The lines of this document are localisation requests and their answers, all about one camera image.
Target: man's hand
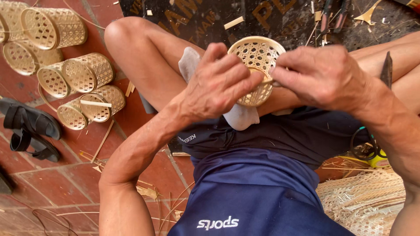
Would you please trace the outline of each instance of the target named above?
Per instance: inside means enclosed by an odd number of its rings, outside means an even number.
[[[187,88],[171,103],[179,102],[181,112],[192,122],[216,118],[228,112],[263,78],[260,72],[251,74],[236,55],[227,55],[223,43],[211,43]]]
[[[299,47],[283,53],[270,74],[305,105],[349,113],[365,103],[370,80],[374,79],[359,68],[343,46]]]

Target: woven bamboo basket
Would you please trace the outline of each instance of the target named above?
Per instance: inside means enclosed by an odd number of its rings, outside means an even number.
[[[62,61],[43,66],[37,72],[39,84],[47,93],[56,98],[65,98],[76,93],[76,90],[72,89],[63,77],[63,64]]]
[[[286,50],[278,42],[261,36],[245,37],[234,43],[228,50],[228,54],[235,54],[251,72],[264,73],[263,82],[257,88],[241,97],[237,103],[246,106],[259,106],[263,104],[271,94],[273,78],[268,74],[271,67],[276,65],[276,60]]]
[[[87,39],[86,25],[69,9],[27,8],[21,24],[33,44],[44,50],[83,44]]]
[[[58,119],[67,128],[81,130],[86,128],[91,121],[82,113],[80,97],[63,104],[57,109]]]
[[[28,7],[26,3],[0,1],[0,43],[26,38],[21,27],[21,13]]]
[[[126,97],[117,86],[105,85],[89,94],[84,94],[80,100],[91,102],[111,103],[112,107],[102,107],[95,105],[80,104],[83,113],[91,120],[105,122],[126,105]]]
[[[35,74],[41,66],[63,60],[59,49],[41,50],[26,40],[5,43],[3,57],[13,70],[25,76]]]
[[[73,89],[89,93],[111,82],[115,72],[108,58],[94,52],[66,60],[63,64],[63,75]]]

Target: white sock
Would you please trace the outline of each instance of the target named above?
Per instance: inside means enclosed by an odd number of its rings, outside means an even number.
[[[184,54],[178,62],[178,67],[186,83],[191,79],[200,60],[201,57],[196,50],[192,47],[185,48]],[[223,116],[228,124],[238,131],[245,130],[250,125],[260,122],[256,107],[247,107],[237,103]]]

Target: knee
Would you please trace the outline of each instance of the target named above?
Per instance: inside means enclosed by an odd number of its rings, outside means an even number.
[[[114,45],[129,45],[132,40],[147,37],[151,23],[140,17],[125,17],[111,22],[105,30],[105,44],[108,50]]]

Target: man's right hand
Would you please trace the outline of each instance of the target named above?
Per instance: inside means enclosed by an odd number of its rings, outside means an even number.
[[[302,46],[283,53],[270,74],[305,105],[350,114],[366,103],[372,83],[379,81],[362,71],[343,46]]]

